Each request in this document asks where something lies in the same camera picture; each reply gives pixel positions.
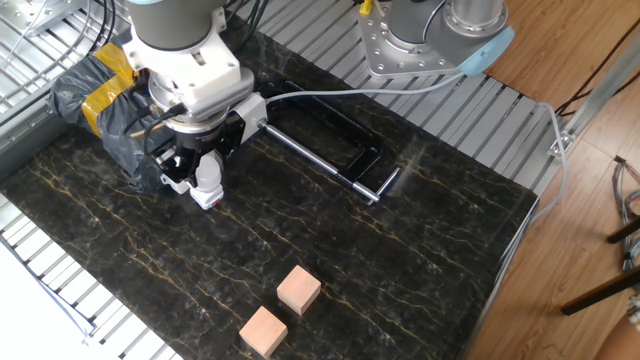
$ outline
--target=metal rod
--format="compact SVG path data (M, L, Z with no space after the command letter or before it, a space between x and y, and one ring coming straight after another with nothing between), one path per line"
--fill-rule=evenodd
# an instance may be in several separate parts
M389 187L389 184L391 184L391 182L396 178L396 176L398 175L398 173L400 172L400 168L396 168L391 175L389 175L389 177L387 178L387 180L384 181L384 183L382 184L382 186L380 186L380 189L378 189L378 191L376 191L376 194L378 196L382 196L382 193L385 192L385 190L387 190L387 187Z
M572 315L625 289L640 284L640 269L622 274L566 303L561 311Z
M611 235L607 236L607 241L610 244L615 244L638 230L640 230L640 218L611 233Z
M278 130L277 128L275 128L275 127L273 127L271 125L267 125L265 123L261 123L261 124L259 124L259 126L264 128L264 129L266 129L268 134L270 134L273 137L275 137L276 139L282 141L283 143L288 145L290 148L294 149L300 155L302 155L302 156L306 157L307 159L311 160L312 162L320 165L320 167L325 169L331 175L334 175L334 176L338 175L338 169L335 166L331 165L330 163L328 163L323 158L321 158L318 155L314 154L313 152L311 152L311 150L309 150L306 147L302 146L300 143L298 143L297 141L293 140L292 138L290 138L289 136L284 134L282 131ZM371 191L371 189L369 189L368 187L362 185L361 183L359 183L357 181L353 182L351 184L351 187L353 189L355 189L357 192L359 192L360 194L368 197L373 202L380 201L380 196L378 196L378 194L376 194L375 192Z

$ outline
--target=black cable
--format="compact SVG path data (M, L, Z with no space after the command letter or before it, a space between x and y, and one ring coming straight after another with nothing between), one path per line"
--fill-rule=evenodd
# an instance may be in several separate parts
M93 44L91 44L91 47L89 48L88 54L94 52L97 49L100 38L104 34L105 26L107 26L107 12L109 12L109 9L107 9L107 0L102 0L102 7L104 8L104 14L102 15L102 24L100 25L98 35L96 35L95 40L93 40Z
M627 30L627 32L620 38L620 40L618 40L618 42L615 44L615 46L613 47L613 49L611 49L611 51L609 51L609 53L607 54L607 56L604 58L604 60L602 60L602 62L600 63L600 65L598 65L598 67L593 71L593 73L589 76L589 78L587 79L587 81L585 81L582 86L580 87L580 89L578 89L578 91L576 91L576 93L571 97L571 99L569 99L567 102L565 102L564 104L560 105L557 109L556 109L556 114L561 114L562 112L564 112L565 110L567 110L567 108L577 100L577 98L580 96L580 93L582 93L582 91L587 87L587 85L589 85L589 83L591 82L591 80L593 80L596 75L600 72L600 70L602 70L602 68L605 66L605 64L607 62L609 62L609 59L611 59L611 57L613 56L613 54L618 50L618 48L622 45L622 43L629 37L629 35L631 35L631 33L638 27L638 25L640 25L640 19L636 20L636 22L629 28L629 30Z
M105 44L109 43L109 41L111 40L111 36L113 35L113 28L116 26L116 16L116 1L111 0L111 24L109 26L109 34L107 34L107 39L104 41Z
M626 88L628 88L631 84L633 84L636 80L638 80L638 78L640 78L640 71L638 71L629 80L627 80L626 83L624 83L622 86L620 86L620 88L618 90L616 90L616 92L613 93L613 95L611 97L614 97L614 96L620 94L621 92L623 92ZM589 90L586 93L578 96L576 98L576 101L589 96L591 94L591 92L593 92L593 90ZM576 113L575 111L570 111L570 112L567 112L567 113L562 113L562 114L560 114L560 116L569 116L569 115L573 115L575 113Z
M238 48L233 52L234 54L240 53L249 42L249 39L251 39L251 36L253 36L253 34L256 32L256 29L258 28L260 19L262 19L262 15L264 14L264 10L266 9L267 4L269 4L269 0L262 0L262 4L260 5L260 10L258 11L258 14L256 15L255 19L252 19L251 27L249 28L249 30L247 30L247 33L245 34L245 37L242 40L242 43L240 43L240 46L238 46Z
M238 5L238 7L237 7L237 8L235 8L235 9L233 9L233 11L231 12L231 14L229 14L229 16L227 17L227 23L228 23L229 21L231 21L231 19L232 19L232 18L233 18L237 13L238 13L238 10L240 10L240 8L241 8L241 7L243 7L243 6L245 6L245 5L246 5L247 1L248 1L248 0L242 0L242 1L240 2L240 4ZM238 29L241 29L241 28L242 28L242 27L243 27L243 26L244 26L244 25L249 21L249 18L250 18L250 17L251 17L251 15L249 15L249 17L247 17L247 19L246 19L246 20L244 20L240 25L238 25L238 26L236 26L236 27L234 27L234 28L232 28L232 29L229 29L229 31L236 31L236 30L238 30Z
M229 1L229 2L224 6L224 8L225 8L225 9L228 9L228 8L232 7L232 6L233 6L233 4L235 4L235 3L237 3L237 2L238 2L238 0L231 0L231 1Z
M187 108L184 107L184 105L182 104L178 104L172 107L171 109L167 110L167 112L165 112L162 116L154 120L149 126L147 126L146 129L144 129L144 135L142 139L142 149L146 156L150 156L157 150L157 149L154 149L153 151L149 151L149 147L148 147L149 134L151 134L151 131L153 130L153 128L160 125L160 123L162 123L163 121L168 120L174 116L184 114L185 112L187 112Z
M256 0L255 3L253 3L253 7L251 8L251 12L249 13L249 16L247 16L246 19L244 19L244 21L242 21L238 26L229 29L229 31L236 31L239 29L242 29L247 23L249 23L249 29L251 29L251 27L253 26L253 21L256 18L256 15L258 14L258 10L260 7L260 0Z

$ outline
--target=wooden cube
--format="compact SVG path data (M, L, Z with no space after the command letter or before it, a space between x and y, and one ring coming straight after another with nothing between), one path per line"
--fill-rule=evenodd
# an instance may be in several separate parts
M298 315L307 311L318 294L320 281L297 265L278 286L278 298Z
M263 306L240 330L242 339L265 358L271 356L286 335L287 326Z

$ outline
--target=metal rack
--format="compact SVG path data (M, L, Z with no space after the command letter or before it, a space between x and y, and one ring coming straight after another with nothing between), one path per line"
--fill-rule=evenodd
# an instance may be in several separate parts
M94 328L90 336L106 354L123 360L182 360L2 195L0 236L40 281L88 319Z

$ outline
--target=black marble surface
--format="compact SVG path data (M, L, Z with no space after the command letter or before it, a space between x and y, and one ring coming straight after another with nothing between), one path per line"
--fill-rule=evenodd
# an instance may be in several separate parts
M240 59L259 82L347 88L261 35ZM376 206L264 133L229 159L225 198L210 212L170 190L134 193L79 129L0 191L185 359L253 356L238 331L260 306L289 329L274 359L454 359L536 197L366 96L328 102L384 138L365 185L403 168ZM348 158L298 115L279 126ZM295 265L322 282L303 317L276 295Z

